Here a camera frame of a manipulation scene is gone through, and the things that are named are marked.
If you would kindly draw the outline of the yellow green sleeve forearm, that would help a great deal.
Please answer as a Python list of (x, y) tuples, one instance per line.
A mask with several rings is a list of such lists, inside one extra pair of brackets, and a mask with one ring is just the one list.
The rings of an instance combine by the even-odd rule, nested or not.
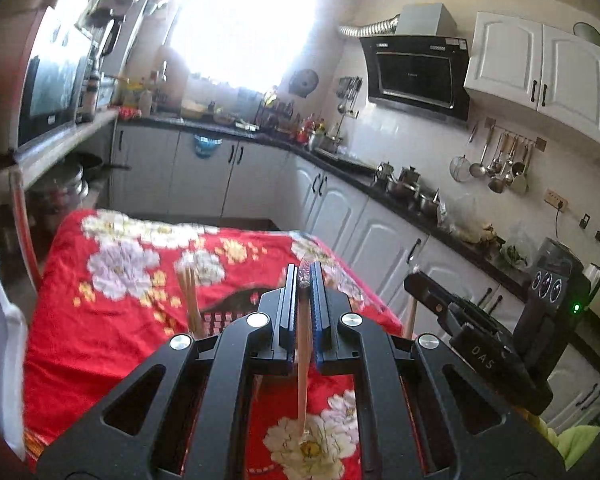
[(553, 428), (550, 428), (542, 418), (538, 417), (534, 424), (539, 433), (542, 434), (542, 436), (550, 442), (562, 456), (567, 470), (572, 468), (574, 464), (580, 460), (600, 434), (599, 426), (573, 426), (558, 434)]

